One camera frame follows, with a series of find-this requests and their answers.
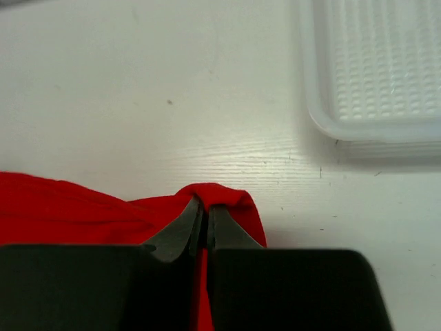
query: plastic container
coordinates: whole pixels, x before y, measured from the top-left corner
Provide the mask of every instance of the plastic container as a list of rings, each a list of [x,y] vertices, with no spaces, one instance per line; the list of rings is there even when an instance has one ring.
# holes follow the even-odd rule
[[[440,0],[300,0],[309,113],[342,140],[441,140]]]

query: ridged plastic surface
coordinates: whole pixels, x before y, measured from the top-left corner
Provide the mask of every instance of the ridged plastic surface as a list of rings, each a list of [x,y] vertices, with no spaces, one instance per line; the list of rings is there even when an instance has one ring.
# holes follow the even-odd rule
[[[341,121],[441,114],[441,1],[328,1]]]

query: stain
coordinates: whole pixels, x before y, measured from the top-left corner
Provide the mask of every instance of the stain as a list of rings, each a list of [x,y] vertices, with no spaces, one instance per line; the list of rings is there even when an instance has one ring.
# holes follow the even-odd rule
[[[138,12],[136,11],[136,8],[134,6],[132,6],[132,17],[136,23],[139,23]]]

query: red cloth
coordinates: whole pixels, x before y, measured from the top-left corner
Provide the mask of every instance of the red cloth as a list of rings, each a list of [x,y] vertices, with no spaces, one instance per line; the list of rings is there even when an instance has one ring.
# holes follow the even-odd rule
[[[266,246],[250,195],[215,183],[192,184],[176,195],[123,201],[69,183],[27,174],[0,172],[0,245],[9,243],[139,244],[173,221],[197,195],[206,210],[228,206],[234,219]],[[206,252],[202,270],[206,270]],[[198,329],[213,330],[201,275]]]

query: white table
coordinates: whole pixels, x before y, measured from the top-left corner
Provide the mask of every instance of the white table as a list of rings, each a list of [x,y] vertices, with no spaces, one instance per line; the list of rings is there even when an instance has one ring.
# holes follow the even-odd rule
[[[439,330],[441,162],[373,160],[390,147],[322,136],[298,40],[288,0],[4,10],[0,169],[123,199],[204,181],[246,189],[270,246],[359,250],[396,330]]]

